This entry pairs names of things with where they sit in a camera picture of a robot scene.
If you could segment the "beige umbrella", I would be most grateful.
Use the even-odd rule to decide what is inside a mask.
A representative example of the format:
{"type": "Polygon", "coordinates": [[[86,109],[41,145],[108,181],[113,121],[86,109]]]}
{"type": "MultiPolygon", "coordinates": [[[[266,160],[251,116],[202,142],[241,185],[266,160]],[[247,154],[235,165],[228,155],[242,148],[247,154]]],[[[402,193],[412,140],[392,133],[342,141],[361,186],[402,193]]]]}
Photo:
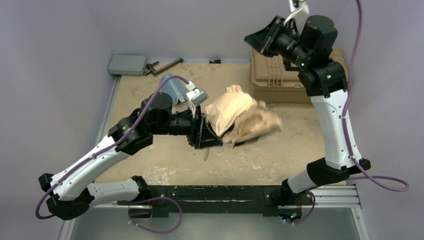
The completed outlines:
{"type": "Polygon", "coordinates": [[[257,142],[283,128],[281,117],[240,85],[227,86],[226,92],[204,108],[204,113],[214,133],[232,148],[257,142]]]}

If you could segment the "light blue umbrella case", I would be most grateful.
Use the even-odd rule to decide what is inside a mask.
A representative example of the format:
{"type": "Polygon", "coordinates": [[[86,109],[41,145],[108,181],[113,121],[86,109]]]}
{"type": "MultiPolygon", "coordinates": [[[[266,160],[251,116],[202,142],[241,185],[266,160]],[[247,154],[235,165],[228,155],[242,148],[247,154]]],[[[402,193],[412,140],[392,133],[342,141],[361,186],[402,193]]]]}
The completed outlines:
{"type": "Polygon", "coordinates": [[[170,95],[172,98],[173,106],[187,101],[187,90],[185,88],[185,83],[177,78],[172,78],[167,81],[161,88],[161,91],[170,95]]]}

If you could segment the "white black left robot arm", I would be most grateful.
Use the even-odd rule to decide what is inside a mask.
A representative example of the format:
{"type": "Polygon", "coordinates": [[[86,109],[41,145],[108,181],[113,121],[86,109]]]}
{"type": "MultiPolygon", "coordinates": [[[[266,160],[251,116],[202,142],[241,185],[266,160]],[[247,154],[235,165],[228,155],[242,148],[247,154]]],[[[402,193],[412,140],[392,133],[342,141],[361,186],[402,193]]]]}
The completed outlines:
{"type": "Polygon", "coordinates": [[[188,144],[195,149],[222,146],[222,140],[201,111],[201,103],[208,95],[196,88],[186,96],[188,109],[173,113],[172,97],[154,92],[72,166],[56,174],[41,175],[38,181],[49,216],[67,221],[101,204],[151,199],[150,188],[141,176],[112,183],[95,183],[95,180],[114,165],[152,145],[155,135],[186,136],[188,144]]]}

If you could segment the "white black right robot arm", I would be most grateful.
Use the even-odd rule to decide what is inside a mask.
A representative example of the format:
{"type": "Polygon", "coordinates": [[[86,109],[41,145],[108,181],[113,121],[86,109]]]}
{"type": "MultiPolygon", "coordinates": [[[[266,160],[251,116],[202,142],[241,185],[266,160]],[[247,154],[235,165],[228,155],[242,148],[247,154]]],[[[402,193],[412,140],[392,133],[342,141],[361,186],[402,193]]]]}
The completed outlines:
{"type": "Polygon", "coordinates": [[[285,179],[279,193],[269,195],[282,206],[309,190],[347,180],[371,168],[353,136],[347,110],[346,71],[330,56],[337,35],[334,22],[326,16],[309,16],[301,33],[294,32],[283,18],[276,16],[265,28],[244,38],[261,55],[281,56],[297,66],[298,78],[318,113],[322,130],[325,156],[285,179]]]}

